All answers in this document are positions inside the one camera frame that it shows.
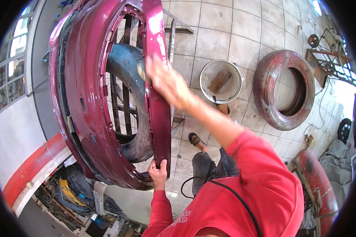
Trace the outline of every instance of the red long-sleeve shirt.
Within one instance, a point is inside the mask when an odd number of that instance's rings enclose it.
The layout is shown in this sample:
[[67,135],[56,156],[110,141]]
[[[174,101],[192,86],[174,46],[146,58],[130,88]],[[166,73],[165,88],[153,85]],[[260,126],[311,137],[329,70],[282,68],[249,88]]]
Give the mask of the red long-sleeve shirt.
[[[247,203],[262,236],[295,236],[303,218],[300,181],[286,168],[274,148],[246,129],[227,148],[240,176],[216,179],[236,191]],[[207,182],[195,199],[173,222],[165,191],[155,191],[148,228],[143,237],[194,236],[204,227],[214,227],[229,236],[257,236],[245,207],[229,190]]]

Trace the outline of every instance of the red painted tire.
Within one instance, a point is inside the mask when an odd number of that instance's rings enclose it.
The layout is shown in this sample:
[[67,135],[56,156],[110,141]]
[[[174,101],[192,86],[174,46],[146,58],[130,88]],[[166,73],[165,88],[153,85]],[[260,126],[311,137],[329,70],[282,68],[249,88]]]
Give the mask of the red painted tire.
[[[297,91],[293,103],[279,111],[274,102],[274,88],[277,78],[287,68],[295,75]],[[310,65],[296,52],[271,52],[257,66],[253,78],[253,98],[260,115],[272,127],[283,131],[298,127],[309,115],[315,98]]]

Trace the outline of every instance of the hand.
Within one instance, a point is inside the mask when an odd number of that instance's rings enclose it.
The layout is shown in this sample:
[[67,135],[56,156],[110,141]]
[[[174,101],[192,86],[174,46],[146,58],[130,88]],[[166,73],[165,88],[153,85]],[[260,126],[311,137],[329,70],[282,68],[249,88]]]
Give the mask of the hand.
[[167,160],[161,161],[161,168],[157,169],[156,161],[153,159],[148,167],[148,173],[154,182],[154,190],[165,190],[165,182],[167,178],[166,171]]
[[146,58],[145,70],[152,80],[153,88],[166,101],[180,110],[187,110],[191,104],[192,92],[185,80],[170,65],[166,66],[159,58]]

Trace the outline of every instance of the person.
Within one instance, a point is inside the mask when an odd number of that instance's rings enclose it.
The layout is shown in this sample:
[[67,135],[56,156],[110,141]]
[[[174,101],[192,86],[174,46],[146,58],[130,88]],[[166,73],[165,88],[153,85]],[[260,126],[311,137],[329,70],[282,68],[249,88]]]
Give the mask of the person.
[[[181,75],[157,57],[147,58],[145,69],[153,88],[168,103],[196,118],[224,148],[230,167],[233,161],[238,169],[236,174],[220,178],[217,170],[221,169],[214,168],[207,146],[196,134],[190,134],[191,143],[201,150],[192,160],[194,176],[208,178],[212,174],[213,181],[237,192],[256,217],[262,236],[295,236],[303,219],[302,185],[273,146],[207,105],[190,91]],[[195,198],[173,222],[165,193],[166,165],[163,160],[158,169],[153,160],[148,168],[154,194],[143,237],[257,236],[252,217],[241,201],[226,188],[201,179],[193,180]]]

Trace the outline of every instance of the metal bucket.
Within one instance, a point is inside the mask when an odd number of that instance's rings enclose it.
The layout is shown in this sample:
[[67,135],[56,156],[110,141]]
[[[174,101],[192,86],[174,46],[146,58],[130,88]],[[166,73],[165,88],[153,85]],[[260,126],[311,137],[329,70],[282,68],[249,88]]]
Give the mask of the metal bucket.
[[[222,69],[227,69],[232,76],[219,92],[214,94],[208,87]],[[209,62],[199,74],[199,86],[204,96],[217,104],[228,103],[236,99],[243,83],[244,78],[241,76],[239,69],[226,60],[219,59]]]

